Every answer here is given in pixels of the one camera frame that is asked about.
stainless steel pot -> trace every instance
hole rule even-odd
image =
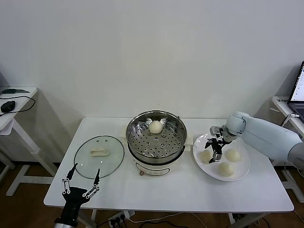
[[[149,131],[152,121],[163,125],[159,134]],[[165,165],[181,156],[187,139],[187,130],[179,117],[164,111],[153,110],[133,118],[126,130],[131,154],[148,165]]]

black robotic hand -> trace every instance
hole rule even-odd
[[[93,187],[90,191],[82,188],[70,187],[69,182],[73,177],[77,165],[78,163],[76,163],[68,172],[66,178],[62,179],[64,184],[62,196],[66,200],[66,204],[62,210],[61,216],[55,220],[55,227],[56,224],[65,224],[67,226],[77,227],[77,218],[81,205],[87,203],[99,191],[99,169],[95,177]]]

robotic arm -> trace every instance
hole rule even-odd
[[[235,112],[222,127],[212,126],[210,133],[214,138],[208,139],[205,146],[207,148],[211,145],[213,150],[209,163],[218,162],[223,146],[241,137],[245,143],[268,158],[289,162],[304,170],[304,142],[297,133],[274,123]]]
[[[66,203],[62,210],[61,216],[55,220],[54,228],[77,227],[77,218],[81,205],[87,203],[99,191],[99,169],[91,190],[72,186],[70,187],[70,180],[73,177],[77,165],[78,163],[76,163],[73,168],[68,172],[66,178],[62,179],[64,185],[62,196],[66,200]]]

power strip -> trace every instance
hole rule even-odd
[[[109,220],[109,226],[112,228],[112,224],[110,222],[110,220],[115,220],[117,217],[120,218],[121,215],[124,215],[125,216],[125,220],[127,220],[129,217],[135,215],[135,211],[134,210],[123,210],[119,213],[117,213],[116,215],[113,215],[112,217],[108,218]]]

steamed bun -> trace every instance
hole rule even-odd
[[[225,157],[232,162],[238,162],[241,160],[241,155],[236,149],[229,149],[225,152]]]
[[[209,150],[204,150],[200,153],[200,159],[204,162],[204,163],[208,163],[210,159],[212,158],[212,152]]]
[[[152,121],[149,124],[149,131],[153,134],[158,134],[162,131],[162,124],[159,121]]]
[[[219,172],[225,177],[230,177],[234,174],[234,168],[227,162],[222,162],[218,165]]]

